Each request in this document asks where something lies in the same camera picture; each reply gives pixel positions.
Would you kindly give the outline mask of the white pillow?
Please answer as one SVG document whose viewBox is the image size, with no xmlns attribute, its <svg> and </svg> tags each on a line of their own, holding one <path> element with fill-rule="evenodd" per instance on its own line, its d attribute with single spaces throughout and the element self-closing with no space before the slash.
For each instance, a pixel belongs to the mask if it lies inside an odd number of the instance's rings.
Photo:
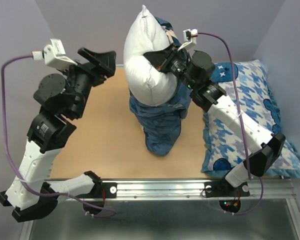
<svg viewBox="0 0 300 240">
<path fill-rule="evenodd" d="M 123 67 L 130 92 L 144 105 L 163 105 L 176 92 L 176 77 L 159 72 L 144 57 L 145 53 L 163 50 L 171 43 L 180 43 L 172 25 L 143 5 L 125 39 Z"/>
</svg>

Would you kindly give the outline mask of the blue letter-print pillowcase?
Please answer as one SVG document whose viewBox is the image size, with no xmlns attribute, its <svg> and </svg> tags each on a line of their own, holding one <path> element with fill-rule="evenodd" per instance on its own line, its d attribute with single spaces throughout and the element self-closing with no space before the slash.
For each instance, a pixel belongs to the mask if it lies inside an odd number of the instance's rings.
<svg viewBox="0 0 300 240">
<path fill-rule="evenodd" d="M 182 120 L 186 118 L 191 103 L 189 89 L 176 81 L 177 88 L 173 97 L 158 106 L 139 102 L 129 89 L 129 109 L 145 134 L 146 148 L 160 157 L 166 156 L 179 138 Z"/>
</svg>

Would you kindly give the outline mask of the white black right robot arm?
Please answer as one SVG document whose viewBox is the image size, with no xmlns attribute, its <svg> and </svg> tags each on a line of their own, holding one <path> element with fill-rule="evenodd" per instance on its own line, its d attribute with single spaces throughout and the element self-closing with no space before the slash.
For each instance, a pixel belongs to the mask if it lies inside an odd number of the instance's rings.
<svg viewBox="0 0 300 240">
<path fill-rule="evenodd" d="M 149 63 L 161 73 L 171 73 L 190 89 L 190 98 L 204 112 L 213 115 L 243 140 L 250 154 L 221 180 L 220 189 L 232 195 L 249 177 L 262 177 L 281 156 L 286 137 L 272 133 L 239 110 L 226 91 L 211 80 L 215 64 L 203 51 L 184 58 L 186 51 L 172 43 L 159 51 L 144 53 Z"/>
</svg>

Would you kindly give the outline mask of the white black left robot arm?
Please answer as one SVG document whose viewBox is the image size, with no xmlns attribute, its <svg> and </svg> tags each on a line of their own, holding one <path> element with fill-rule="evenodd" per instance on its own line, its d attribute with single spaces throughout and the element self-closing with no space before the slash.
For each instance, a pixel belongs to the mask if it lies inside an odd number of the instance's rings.
<svg viewBox="0 0 300 240">
<path fill-rule="evenodd" d="M 116 71 L 115 51 L 97 53 L 82 47 L 78 54 L 85 63 L 68 58 L 64 50 L 52 45 L 29 55 L 35 61 L 43 60 L 56 73 L 45 76 L 33 95 L 39 113 L 27 132 L 21 164 L 14 167 L 15 179 L 0 192 L 0 203 L 13 207 L 12 216 L 19 223 L 45 218 L 68 199 L 82 203 L 86 215 L 100 217 L 106 200 L 117 196 L 117 184 L 104 183 L 92 171 L 49 181 L 54 160 L 76 130 L 72 121 L 83 116 L 91 89 Z"/>
</svg>

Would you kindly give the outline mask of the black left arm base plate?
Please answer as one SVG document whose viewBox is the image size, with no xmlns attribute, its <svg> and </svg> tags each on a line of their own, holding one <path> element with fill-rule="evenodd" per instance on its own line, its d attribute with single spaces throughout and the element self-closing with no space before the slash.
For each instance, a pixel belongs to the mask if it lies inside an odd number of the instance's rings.
<svg viewBox="0 0 300 240">
<path fill-rule="evenodd" d="M 115 199 L 117 197 L 116 182 L 99 182 L 89 193 L 76 195 L 80 199 Z"/>
</svg>

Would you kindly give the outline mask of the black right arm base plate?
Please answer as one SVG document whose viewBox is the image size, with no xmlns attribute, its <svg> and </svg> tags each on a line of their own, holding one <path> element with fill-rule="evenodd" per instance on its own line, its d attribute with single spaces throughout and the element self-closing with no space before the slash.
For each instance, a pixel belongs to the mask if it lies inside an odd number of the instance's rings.
<svg viewBox="0 0 300 240">
<path fill-rule="evenodd" d="M 201 196 L 204 198 L 249 197 L 250 189 L 247 182 L 233 187 L 227 181 L 212 180 L 204 183 Z"/>
</svg>

